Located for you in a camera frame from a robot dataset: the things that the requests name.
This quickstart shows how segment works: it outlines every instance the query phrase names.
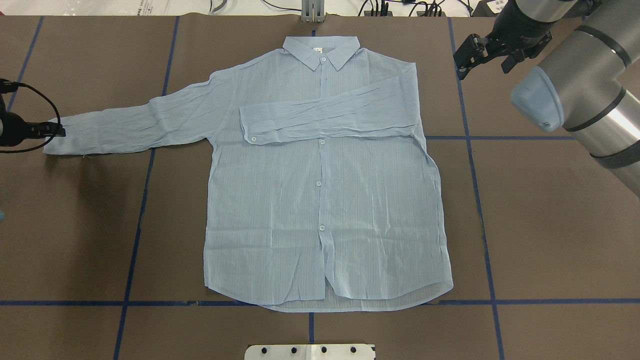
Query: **long-sleeve shirt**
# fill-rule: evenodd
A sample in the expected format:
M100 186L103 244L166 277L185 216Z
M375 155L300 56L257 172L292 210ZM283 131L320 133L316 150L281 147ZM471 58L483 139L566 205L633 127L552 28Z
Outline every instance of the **long-sleeve shirt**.
M355 37L287 37L146 105L62 121L47 154L211 143L204 283L224 295L378 311L453 287L415 64Z

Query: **shirt sleeve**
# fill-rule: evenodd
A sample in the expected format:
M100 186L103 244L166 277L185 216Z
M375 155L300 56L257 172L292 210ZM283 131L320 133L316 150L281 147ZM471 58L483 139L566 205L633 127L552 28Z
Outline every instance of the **shirt sleeve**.
M230 70L209 80L131 108L62 118L66 137L54 138L46 154L108 154L195 142L214 136L228 116L235 92Z
M255 145L339 136L410 136L420 122L415 64L400 75L336 96L240 108L244 139Z

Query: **striped shirt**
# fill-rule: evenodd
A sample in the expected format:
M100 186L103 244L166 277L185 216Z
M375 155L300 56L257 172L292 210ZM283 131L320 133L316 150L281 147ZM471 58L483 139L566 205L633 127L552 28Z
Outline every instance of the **striped shirt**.
M211 143L204 283L224 295L385 311L453 287L415 64L356 37L287 37L204 83L63 124L45 153Z

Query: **metal mount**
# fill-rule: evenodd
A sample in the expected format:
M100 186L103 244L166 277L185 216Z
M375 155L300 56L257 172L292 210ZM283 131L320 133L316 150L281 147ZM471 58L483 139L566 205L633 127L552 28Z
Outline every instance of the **metal mount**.
M252 345L244 360L375 360L368 344Z
M302 22L324 22L324 0L302 0Z

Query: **white surface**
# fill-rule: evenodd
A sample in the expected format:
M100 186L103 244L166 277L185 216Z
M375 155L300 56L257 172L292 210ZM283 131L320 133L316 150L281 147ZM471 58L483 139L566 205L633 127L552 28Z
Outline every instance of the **white surface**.
M375 360L375 345L366 344L313 344L313 345L253 345L246 349L244 360Z
M284 8L300 8L301 0L269 0ZM213 7L222 0L213 0ZM478 0L470 0L476 7ZM0 11L6 15L182 15L185 13L209 13L210 0L0 0ZM362 6L361 0L325 0L327 13L341 16L356 16ZM467 9L458 0L445 0L441 5L447 16L467 17ZM389 3L394 16L407 16L413 5ZM422 11L420 5L416 11ZM272 8L261 0L228 0L227 5L216 15L280 15L298 13Z

